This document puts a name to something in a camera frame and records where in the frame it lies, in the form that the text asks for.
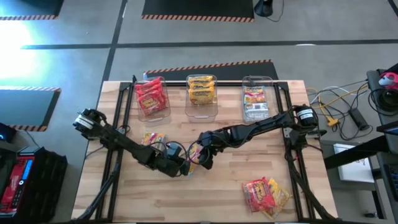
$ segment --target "black floor mat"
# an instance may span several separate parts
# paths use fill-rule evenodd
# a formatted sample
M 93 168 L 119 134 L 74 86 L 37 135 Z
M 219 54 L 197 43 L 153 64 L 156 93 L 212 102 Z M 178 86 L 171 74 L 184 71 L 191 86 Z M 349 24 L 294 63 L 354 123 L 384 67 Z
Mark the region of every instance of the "black floor mat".
M 0 122 L 25 131 L 45 131 L 61 89 L 0 86 Z
M 253 60 L 245 62 L 218 63 L 213 65 L 198 65 L 180 68 L 166 68 L 146 71 L 147 78 L 162 76 L 166 81 L 185 80 L 188 75 L 210 74 L 217 80 L 242 80 L 243 77 L 267 76 L 278 80 L 278 75 L 271 60 Z
M 250 0 L 146 0 L 143 19 L 254 22 Z
M 0 21 L 56 19 L 63 0 L 1 0 Z

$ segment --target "clear plastic container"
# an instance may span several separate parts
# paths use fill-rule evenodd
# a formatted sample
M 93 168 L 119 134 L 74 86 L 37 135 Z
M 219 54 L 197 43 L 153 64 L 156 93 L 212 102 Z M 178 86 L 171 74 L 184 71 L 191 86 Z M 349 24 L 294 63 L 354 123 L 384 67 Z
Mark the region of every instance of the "clear plastic container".
M 153 77 L 134 84 L 137 100 L 138 120 L 147 126 L 157 126 L 171 120 L 170 102 L 166 81 L 163 77 Z
M 275 93 L 270 77 L 246 76 L 242 79 L 243 120 L 246 123 L 274 116 Z
M 213 122 L 218 114 L 217 78 L 214 75 L 189 75 L 185 98 L 185 114 L 189 122 Z

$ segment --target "red object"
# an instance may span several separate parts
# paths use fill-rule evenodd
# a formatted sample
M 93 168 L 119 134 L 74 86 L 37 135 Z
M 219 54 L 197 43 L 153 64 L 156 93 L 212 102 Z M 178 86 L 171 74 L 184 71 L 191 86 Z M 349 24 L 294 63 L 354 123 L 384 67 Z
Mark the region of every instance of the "red object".
M 390 85 L 384 86 L 387 90 L 398 90 L 398 74 L 394 72 L 386 72 L 380 75 L 381 80 L 387 79 L 391 82 Z
M 275 207 L 275 200 L 265 177 L 242 184 L 244 196 L 252 212 Z
M 35 157 L 18 157 L 17 164 L 12 168 L 9 185 L 6 187 L 0 202 L 0 212 L 10 213 L 17 211 L 34 160 Z
M 143 85 L 136 85 L 135 88 L 137 102 L 146 116 L 166 107 L 166 96 L 160 77 Z

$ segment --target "pink object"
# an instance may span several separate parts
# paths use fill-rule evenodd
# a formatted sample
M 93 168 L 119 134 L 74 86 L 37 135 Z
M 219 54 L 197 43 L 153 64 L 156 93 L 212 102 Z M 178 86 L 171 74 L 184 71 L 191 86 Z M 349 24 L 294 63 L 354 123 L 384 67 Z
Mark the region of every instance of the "pink object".
M 380 75 L 380 86 L 384 86 L 387 90 L 398 90 L 398 74 L 394 72 L 386 72 Z

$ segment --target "plastic bin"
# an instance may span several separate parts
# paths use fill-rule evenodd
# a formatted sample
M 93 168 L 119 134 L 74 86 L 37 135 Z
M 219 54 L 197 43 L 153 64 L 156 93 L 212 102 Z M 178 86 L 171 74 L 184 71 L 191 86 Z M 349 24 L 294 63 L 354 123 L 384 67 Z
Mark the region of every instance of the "plastic bin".
M 261 121 L 273 116 L 275 93 L 270 77 L 246 76 L 242 79 L 243 120 L 246 123 Z
M 190 79 L 199 77 L 211 77 L 210 83 L 214 84 L 213 98 L 209 103 L 194 103 L 190 98 Z M 218 114 L 217 104 L 217 78 L 214 75 L 189 75 L 187 77 L 187 90 L 185 97 L 185 114 L 189 122 L 192 123 L 211 123 Z
M 167 85 L 163 77 L 135 82 L 134 94 L 139 121 L 145 122 L 146 126 L 157 126 L 171 121 Z

